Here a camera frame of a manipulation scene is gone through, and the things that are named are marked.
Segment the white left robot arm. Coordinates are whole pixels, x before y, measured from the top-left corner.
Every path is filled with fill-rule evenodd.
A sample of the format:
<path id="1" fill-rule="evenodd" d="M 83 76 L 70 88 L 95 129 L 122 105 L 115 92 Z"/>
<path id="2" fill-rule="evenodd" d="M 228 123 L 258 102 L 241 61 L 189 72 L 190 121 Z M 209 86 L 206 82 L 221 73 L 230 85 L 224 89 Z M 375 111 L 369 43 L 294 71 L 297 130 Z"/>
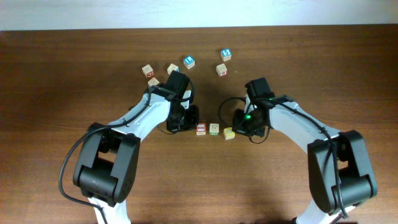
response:
<path id="1" fill-rule="evenodd" d="M 98 223 L 130 223 L 126 198 L 134 184 L 141 142 L 160 123 L 170 134 L 188 131 L 198 123 L 195 90 L 186 84 L 148 87 L 140 102 L 107 125 L 93 123 L 77 142 L 81 151 L 73 183 L 87 197 Z"/>

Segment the green R wooden block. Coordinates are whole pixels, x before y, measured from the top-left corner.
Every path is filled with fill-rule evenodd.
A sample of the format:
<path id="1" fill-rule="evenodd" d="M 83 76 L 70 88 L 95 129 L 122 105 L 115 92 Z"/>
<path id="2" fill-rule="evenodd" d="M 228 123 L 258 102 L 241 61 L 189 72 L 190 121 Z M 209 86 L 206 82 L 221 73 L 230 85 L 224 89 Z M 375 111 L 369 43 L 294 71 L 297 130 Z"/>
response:
<path id="1" fill-rule="evenodd" d="M 220 125 L 218 123 L 210 123 L 209 135 L 217 136 L 220 133 Z"/>

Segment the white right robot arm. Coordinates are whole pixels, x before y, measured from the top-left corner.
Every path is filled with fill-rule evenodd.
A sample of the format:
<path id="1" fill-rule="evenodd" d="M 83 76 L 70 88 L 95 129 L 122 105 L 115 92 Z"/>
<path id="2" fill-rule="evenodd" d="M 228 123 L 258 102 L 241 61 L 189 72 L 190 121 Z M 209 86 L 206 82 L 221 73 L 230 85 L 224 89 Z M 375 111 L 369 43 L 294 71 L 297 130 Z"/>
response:
<path id="1" fill-rule="evenodd" d="M 331 128 L 306 113 L 288 96 L 246 95 L 236 110 L 233 131 L 266 138 L 270 130 L 286 135 L 307 155 L 312 201 L 292 223 L 337 223 L 378 193 L 362 135 Z"/>

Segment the red I wooden block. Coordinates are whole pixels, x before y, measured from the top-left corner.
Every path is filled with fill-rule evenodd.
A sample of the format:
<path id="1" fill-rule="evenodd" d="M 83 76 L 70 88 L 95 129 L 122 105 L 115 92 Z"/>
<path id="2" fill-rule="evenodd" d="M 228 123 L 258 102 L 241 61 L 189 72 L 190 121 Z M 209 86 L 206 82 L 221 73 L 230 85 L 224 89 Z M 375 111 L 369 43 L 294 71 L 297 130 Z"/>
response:
<path id="1" fill-rule="evenodd" d="M 197 124 L 196 127 L 196 134 L 198 136 L 202 136 L 206 134 L 206 124 L 205 123 L 199 123 Z"/>

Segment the yellow O wooden block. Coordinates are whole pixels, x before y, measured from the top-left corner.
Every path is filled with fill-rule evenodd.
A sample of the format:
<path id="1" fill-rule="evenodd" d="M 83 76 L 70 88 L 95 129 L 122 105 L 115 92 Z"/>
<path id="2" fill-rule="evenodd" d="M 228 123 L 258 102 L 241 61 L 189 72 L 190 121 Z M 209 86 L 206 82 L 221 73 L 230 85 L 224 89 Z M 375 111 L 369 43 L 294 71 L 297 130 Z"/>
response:
<path id="1" fill-rule="evenodd" d="M 232 127 L 224 128 L 223 136 L 225 140 L 230 140 L 235 138 L 236 133 L 233 131 Z"/>

